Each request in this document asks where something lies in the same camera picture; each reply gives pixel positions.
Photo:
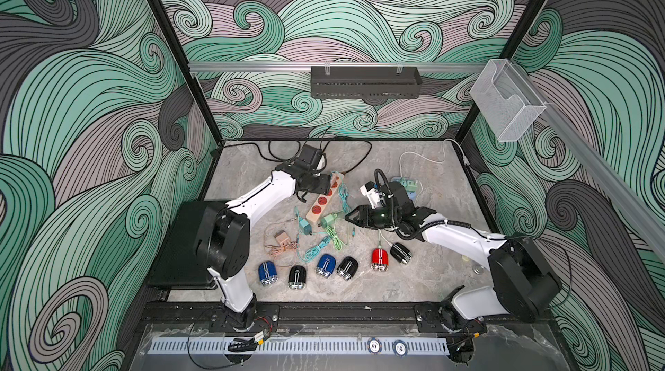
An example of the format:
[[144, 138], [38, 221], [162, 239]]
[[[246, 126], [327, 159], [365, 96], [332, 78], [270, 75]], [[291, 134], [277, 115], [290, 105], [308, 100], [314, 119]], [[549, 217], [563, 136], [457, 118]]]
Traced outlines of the beige power strip red sockets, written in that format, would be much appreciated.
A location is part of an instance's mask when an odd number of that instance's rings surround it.
[[320, 194], [316, 198], [316, 201], [305, 217], [305, 220], [311, 225], [316, 226], [319, 224], [320, 219], [326, 214], [327, 208], [331, 206], [331, 202], [339, 196], [339, 188], [343, 183], [344, 177], [340, 172], [332, 172], [329, 191], [325, 194]]

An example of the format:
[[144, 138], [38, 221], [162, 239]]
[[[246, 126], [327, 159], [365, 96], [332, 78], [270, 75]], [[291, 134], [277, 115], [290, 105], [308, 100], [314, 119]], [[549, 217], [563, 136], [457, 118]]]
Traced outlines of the green USB charger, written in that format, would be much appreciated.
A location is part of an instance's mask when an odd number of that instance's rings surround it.
[[334, 228], [334, 224], [339, 215], [337, 213], [329, 213], [320, 220], [320, 226], [323, 229]]

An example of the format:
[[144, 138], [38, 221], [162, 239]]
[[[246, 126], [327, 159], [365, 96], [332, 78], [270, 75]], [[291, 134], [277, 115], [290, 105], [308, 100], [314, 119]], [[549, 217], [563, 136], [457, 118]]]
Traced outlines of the teal USB charger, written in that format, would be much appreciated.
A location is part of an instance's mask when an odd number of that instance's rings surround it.
[[311, 235], [313, 230], [309, 222], [301, 217], [297, 218], [298, 231], [304, 235]]

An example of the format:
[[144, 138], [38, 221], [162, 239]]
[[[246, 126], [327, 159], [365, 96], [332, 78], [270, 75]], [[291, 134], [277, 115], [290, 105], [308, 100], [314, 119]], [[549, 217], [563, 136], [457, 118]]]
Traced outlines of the pink USB charger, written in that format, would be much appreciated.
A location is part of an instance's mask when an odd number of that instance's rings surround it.
[[289, 238], [289, 235], [286, 232], [279, 232], [278, 234], [276, 234], [275, 241], [282, 248], [286, 248], [291, 244], [291, 239]]

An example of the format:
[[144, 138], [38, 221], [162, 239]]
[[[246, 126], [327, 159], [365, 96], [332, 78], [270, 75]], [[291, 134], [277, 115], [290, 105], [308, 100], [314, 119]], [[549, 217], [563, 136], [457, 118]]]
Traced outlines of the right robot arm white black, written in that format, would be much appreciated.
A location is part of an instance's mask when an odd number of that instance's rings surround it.
[[368, 182], [367, 203], [345, 217], [357, 227], [392, 231], [403, 241], [418, 239], [445, 247], [491, 274], [489, 286], [455, 288], [441, 302], [443, 326], [455, 330], [483, 317], [511, 315], [532, 323], [560, 293], [562, 283], [531, 239], [482, 232], [426, 206], [416, 206], [398, 182]]

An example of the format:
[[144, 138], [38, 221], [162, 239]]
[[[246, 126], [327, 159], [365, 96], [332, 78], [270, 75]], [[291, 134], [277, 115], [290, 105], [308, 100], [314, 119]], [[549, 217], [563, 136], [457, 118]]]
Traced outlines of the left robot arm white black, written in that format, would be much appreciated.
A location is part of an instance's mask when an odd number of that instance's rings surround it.
[[222, 293], [227, 313], [238, 324], [249, 324], [256, 311], [244, 266], [250, 253], [252, 227], [285, 199], [298, 194], [328, 194], [332, 176], [282, 165], [246, 194], [227, 202], [216, 213], [211, 234], [194, 246], [196, 256]]

